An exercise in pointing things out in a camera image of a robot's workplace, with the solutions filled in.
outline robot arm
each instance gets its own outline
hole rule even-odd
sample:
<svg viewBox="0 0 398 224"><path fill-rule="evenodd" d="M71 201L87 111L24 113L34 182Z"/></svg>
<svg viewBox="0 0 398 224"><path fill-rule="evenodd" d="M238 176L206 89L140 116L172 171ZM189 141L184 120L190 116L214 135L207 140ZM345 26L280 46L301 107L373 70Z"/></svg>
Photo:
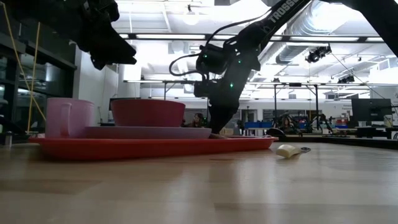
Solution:
<svg viewBox="0 0 398 224"><path fill-rule="evenodd" d="M224 76L215 82L203 80L195 85L195 95L209 98L211 114L210 128L218 133L237 112L239 97L248 80L251 70L260 70L257 56L274 35L296 13L302 10L310 0L281 0L271 7L271 12L257 22L244 28L236 37L227 40L223 48L207 43L197 60L197 71ZM391 50L398 54L398 5L394 0L341 0L343 4L362 12L375 30L384 39Z"/></svg>
<svg viewBox="0 0 398 224"><path fill-rule="evenodd" d="M237 112L239 97L251 70L261 69L257 59L262 50L260 45L266 46L271 37L309 2L281 0L271 8L268 16L227 40L222 49L211 44L204 46L197 60L197 70L222 74L226 68L222 79L215 85L208 85L206 94L211 105L210 127L213 133L218 133Z"/></svg>
<svg viewBox="0 0 398 224"><path fill-rule="evenodd" d="M57 33L77 43L89 52L95 68L107 64L135 64L136 51L112 28L119 19L114 0L0 0L11 9L12 15L27 17L55 29Z"/></svg>

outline small metal object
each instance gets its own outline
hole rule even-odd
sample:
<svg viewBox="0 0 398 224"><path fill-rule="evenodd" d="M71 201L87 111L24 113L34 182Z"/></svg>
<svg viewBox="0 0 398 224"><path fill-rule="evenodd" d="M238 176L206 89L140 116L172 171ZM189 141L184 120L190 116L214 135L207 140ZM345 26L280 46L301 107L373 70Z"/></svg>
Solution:
<svg viewBox="0 0 398 224"><path fill-rule="evenodd" d="M309 152L309 151L311 151L311 149L309 147L302 147L301 148L301 152L302 153L306 153L306 152Z"/></svg>
<svg viewBox="0 0 398 224"><path fill-rule="evenodd" d="M12 132L8 131L6 133L6 140L4 142L4 146L8 149L11 149L12 146Z"/></svg>

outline computer monitor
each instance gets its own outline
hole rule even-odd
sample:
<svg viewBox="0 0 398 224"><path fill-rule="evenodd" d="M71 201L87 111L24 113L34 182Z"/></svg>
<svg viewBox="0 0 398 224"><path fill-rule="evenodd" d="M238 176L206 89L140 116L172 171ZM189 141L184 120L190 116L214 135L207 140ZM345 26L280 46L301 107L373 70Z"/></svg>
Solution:
<svg viewBox="0 0 398 224"><path fill-rule="evenodd" d="M384 121L392 115L390 99L351 99L355 121Z"/></svg>

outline wooden table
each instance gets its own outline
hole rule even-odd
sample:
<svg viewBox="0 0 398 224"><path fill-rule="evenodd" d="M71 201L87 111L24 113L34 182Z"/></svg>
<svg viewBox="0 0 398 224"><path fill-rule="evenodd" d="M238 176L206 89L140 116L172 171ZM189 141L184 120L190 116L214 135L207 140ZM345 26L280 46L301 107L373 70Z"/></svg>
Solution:
<svg viewBox="0 0 398 224"><path fill-rule="evenodd" d="M312 151L84 163L0 149L0 223L397 223L396 151L295 145Z"/></svg>

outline ceiling light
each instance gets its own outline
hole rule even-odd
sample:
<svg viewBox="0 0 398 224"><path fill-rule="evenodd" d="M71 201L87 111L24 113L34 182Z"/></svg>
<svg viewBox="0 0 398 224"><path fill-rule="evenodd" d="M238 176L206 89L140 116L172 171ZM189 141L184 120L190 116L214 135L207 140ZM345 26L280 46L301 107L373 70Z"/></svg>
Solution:
<svg viewBox="0 0 398 224"><path fill-rule="evenodd" d="M235 37L235 35L215 35L213 37L213 39L215 39L215 40L228 40L228 39L230 39L232 37Z"/></svg>
<svg viewBox="0 0 398 224"><path fill-rule="evenodd" d="M160 80L125 80L128 83L163 83Z"/></svg>
<svg viewBox="0 0 398 224"><path fill-rule="evenodd" d="M380 84L380 83L367 83L366 84L367 86L398 86L398 84L385 84L385 83L383 83L383 84Z"/></svg>
<svg viewBox="0 0 398 224"><path fill-rule="evenodd" d="M366 39L367 42L384 42L383 38L381 37L368 37Z"/></svg>
<svg viewBox="0 0 398 224"><path fill-rule="evenodd" d="M202 97L178 97L179 100L205 100Z"/></svg>
<svg viewBox="0 0 398 224"><path fill-rule="evenodd" d="M343 83L343 84L340 84L340 83L328 83L327 85L328 86L361 86L360 83Z"/></svg>
<svg viewBox="0 0 398 224"><path fill-rule="evenodd" d="M308 42L356 42L359 37L291 37L291 41L308 41Z"/></svg>
<svg viewBox="0 0 398 224"><path fill-rule="evenodd" d="M189 50L200 50L200 46L189 46Z"/></svg>
<svg viewBox="0 0 398 224"><path fill-rule="evenodd" d="M204 40L204 35L195 34L137 34L137 39L184 39Z"/></svg>
<svg viewBox="0 0 398 224"><path fill-rule="evenodd" d="M271 37L270 42L278 41L278 40L282 40L282 37L281 36L277 36L277 37L273 36L273 37Z"/></svg>
<svg viewBox="0 0 398 224"><path fill-rule="evenodd" d="M305 42L305 43L297 43L297 42L288 42L286 43L288 46L314 46L314 47L327 47L327 43L310 43L310 42Z"/></svg>
<svg viewBox="0 0 398 224"><path fill-rule="evenodd" d="M187 25L193 26L199 22L198 16L199 12L193 12L191 10L187 10L187 12L184 14L183 21Z"/></svg>
<svg viewBox="0 0 398 224"><path fill-rule="evenodd" d="M153 97L148 97L149 99L154 99L154 100L163 100L164 97L160 97L160 96L153 96ZM166 97L166 99L175 99L174 97Z"/></svg>
<svg viewBox="0 0 398 224"><path fill-rule="evenodd" d="M248 85L273 85L275 83L247 82Z"/></svg>

